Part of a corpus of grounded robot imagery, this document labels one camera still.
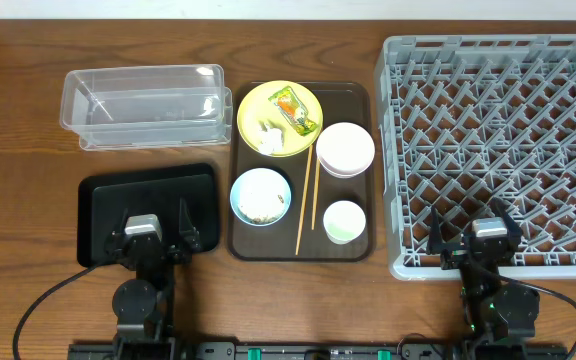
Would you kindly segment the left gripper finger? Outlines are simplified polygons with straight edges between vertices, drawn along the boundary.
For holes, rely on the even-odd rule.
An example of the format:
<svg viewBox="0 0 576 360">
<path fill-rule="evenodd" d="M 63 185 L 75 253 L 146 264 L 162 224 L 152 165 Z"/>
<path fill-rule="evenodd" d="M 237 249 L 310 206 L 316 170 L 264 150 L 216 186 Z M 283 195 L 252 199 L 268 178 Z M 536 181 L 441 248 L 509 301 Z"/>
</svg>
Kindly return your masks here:
<svg viewBox="0 0 576 360">
<path fill-rule="evenodd" d="M 184 198 L 180 199 L 179 206 L 179 236 L 187 245 L 199 244 L 199 232 L 192 223 L 188 205 Z"/>
<path fill-rule="evenodd" d="M 125 226 L 127 220 L 128 220 L 128 209 L 124 208 L 119 223 L 111 233 L 111 238 L 113 240 L 123 240 L 125 238 Z"/>
</svg>

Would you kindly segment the green snack wrapper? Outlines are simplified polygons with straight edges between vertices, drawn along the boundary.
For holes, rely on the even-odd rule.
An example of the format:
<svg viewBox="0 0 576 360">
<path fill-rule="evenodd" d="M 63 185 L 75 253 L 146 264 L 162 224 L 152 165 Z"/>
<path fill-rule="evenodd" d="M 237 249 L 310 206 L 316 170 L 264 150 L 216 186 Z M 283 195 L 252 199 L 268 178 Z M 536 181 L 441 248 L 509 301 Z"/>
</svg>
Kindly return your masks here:
<svg viewBox="0 0 576 360">
<path fill-rule="evenodd" d="M 285 86 L 275 92 L 268 100 L 278 108 L 281 115 L 298 135 L 306 136 L 317 129 L 317 123 L 309 118 L 308 108 L 291 86 Z"/>
</svg>

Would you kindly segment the pale green cup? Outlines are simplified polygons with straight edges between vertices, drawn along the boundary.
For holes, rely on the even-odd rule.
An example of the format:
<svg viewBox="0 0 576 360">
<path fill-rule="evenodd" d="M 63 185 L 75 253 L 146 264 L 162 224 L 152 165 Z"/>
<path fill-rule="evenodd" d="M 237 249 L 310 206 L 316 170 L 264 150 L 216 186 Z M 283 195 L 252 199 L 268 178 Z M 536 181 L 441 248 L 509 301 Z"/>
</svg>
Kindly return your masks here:
<svg viewBox="0 0 576 360">
<path fill-rule="evenodd" d="M 348 200 L 332 203 L 323 215 L 325 233 L 331 242 L 338 245 L 357 239 L 363 233 L 366 223 L 363 209 Z"/>
</svg>

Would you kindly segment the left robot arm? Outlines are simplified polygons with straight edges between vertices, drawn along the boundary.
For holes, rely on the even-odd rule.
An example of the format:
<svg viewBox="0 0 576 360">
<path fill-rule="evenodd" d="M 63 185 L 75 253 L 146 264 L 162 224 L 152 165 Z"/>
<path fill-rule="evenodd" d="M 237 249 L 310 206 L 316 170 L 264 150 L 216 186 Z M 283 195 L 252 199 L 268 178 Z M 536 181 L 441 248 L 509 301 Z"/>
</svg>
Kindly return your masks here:
<svg viewBox="0 0 576 360">
<path fill-rule="evenodd" d="M 174 267 L 188 264 L 201 249 L 185 199 L 179 202 L 177 233 L 169 237 L 157 215 L 123 214 L 105 243 L 109 261 L 135 273 L 112 299 L 115 359 L 173 359 L 179 354 L 173 325 Z"/>
</svg>

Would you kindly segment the white tissue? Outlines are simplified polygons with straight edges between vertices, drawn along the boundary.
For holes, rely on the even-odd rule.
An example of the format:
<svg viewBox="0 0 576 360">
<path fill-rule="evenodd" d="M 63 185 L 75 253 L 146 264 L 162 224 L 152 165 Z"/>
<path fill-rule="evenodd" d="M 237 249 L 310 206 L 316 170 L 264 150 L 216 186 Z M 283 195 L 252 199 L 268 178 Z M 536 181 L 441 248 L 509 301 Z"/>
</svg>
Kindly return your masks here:
<svg viewBox="0 0 576 360">
<path fill-rule="evenodd" d="M 283 150 L 283 130 L 270 123 L 259 124 L 260 144 L 258 150 L 264 155 L 272 155 Z"/>
</svg>

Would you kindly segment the rice food scraps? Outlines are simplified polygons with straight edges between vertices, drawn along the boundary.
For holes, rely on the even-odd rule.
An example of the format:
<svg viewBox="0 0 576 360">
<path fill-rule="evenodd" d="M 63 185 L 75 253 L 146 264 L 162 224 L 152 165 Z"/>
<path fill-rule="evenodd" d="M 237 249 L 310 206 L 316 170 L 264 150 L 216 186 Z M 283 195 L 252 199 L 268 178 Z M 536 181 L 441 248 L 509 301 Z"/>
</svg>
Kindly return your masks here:
<svg viewBox="0 0 576 360">
<path fill-rule="evenodd" d="M 249 223 L 270 224 L 284 214 L 286 205 L 285 186 L 278 179 L 247 176 L 239 182 L 235 209 Z"/>
</svg>

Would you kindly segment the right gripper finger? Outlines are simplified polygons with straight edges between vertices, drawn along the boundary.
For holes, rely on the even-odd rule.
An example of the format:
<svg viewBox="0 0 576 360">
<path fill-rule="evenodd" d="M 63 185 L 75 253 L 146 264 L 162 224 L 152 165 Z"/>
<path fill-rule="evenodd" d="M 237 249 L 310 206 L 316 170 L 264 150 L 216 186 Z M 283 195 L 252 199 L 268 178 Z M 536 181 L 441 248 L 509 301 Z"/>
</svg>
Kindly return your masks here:
<svg viewBox="0 0 576 360">
<path fill-rule="evenodd" d="M 431 226 L 426 245 L 427 254 L 440 254 L 443 251 L 443 238 L 440 220 L 435 207 L 431 208 Z"/>
<path fill-rule="evenodd" d="M 502 219 L 507 229 L 507 234 L 509 237 L 521 238 L 523 236 L 521 228 L 508 214 L 508 212 L 506 211 L 506 206 L 504 205 L 501 199 L 492 198 L 490 200 L 490 208 L 497 217 L 500 217 Z"/>
</svg>

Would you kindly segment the light blue bowl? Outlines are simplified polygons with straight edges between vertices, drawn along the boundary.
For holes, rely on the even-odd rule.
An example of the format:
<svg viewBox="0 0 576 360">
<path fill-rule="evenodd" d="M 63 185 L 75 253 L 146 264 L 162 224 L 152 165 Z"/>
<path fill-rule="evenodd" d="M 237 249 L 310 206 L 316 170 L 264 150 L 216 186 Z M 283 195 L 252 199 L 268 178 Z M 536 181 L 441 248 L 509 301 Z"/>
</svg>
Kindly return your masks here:
<svg viewBox="0 0 576 360">
<path fill-rule="evenodd" d="M 238 202 L 238 192 L 239 192 L 239 182 L 244 178 L 244 177 L 252 177 L 252 176 L 259 176 L 262 178 L 271 178 L 271 179 L 278 179 L 279 181 L 282 181 L 284 186 L 285 186 L 285 195 L 286 195 L 286 200 L 287 200 L 287 205 L 286 205 L 286 209 L 284 211 L 284 214 L 277 220 L 275 220 L 274 222 L 270 223 L 270 224 L 266 224 L 266 225 L 254 225 L 252 223 L 249 223 L 248 221 L 246 221 L 241 215 L 240 213 L 235 209 L 235 205 Z M 248 170 L 246 172 L 244 172 L 243 174 L 241 174 L 234 182 L 234 184 L 231 187 L 230 190 L 230 196 L 229 196 L 229 200 L 230 200 L 230 207 L 233 211 L 233 213 L 235 214 L 235 216 L 237 218 L 239 218 L 242 222 L 248 224 L 248 225 L 252 225 L 252 226 L 269 226 L 271 224 L 276 223 L 277 221 L 279 221 L 288 211 L 290 205 L 291 205 L 291 200 L 292 200 L 292 191 L 290 188 L 290 185 L 288 184 L 287 180 L 277 171 L 269 169 L 269 168 L 254 168 L 251 170 Z"/>
</svg>

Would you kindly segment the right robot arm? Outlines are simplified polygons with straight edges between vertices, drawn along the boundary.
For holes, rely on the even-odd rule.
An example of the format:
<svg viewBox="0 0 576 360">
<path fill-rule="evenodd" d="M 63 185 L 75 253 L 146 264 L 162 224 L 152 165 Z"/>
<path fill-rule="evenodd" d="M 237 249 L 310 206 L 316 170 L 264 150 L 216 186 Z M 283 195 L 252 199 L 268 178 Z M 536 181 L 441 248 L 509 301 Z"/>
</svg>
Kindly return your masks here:
<svg viewBox="0 0 576 360">
<path fill-rule="evenodd" d="M 523 232 L 500 200 L 493 199 L 490 209 L 493 216 L 473 220 L 457 242 L 443 240 L 439 214 L 432 209 L 426 252 L 440 257 L 443 270 L 460 273 L 465 319 L 472 330 L 460 344 L 461 356 L 524 359 L 522 341 L 535 336 L 539 294 L 501 279 L 499 265 L 514 256 Z"/>
</svg>

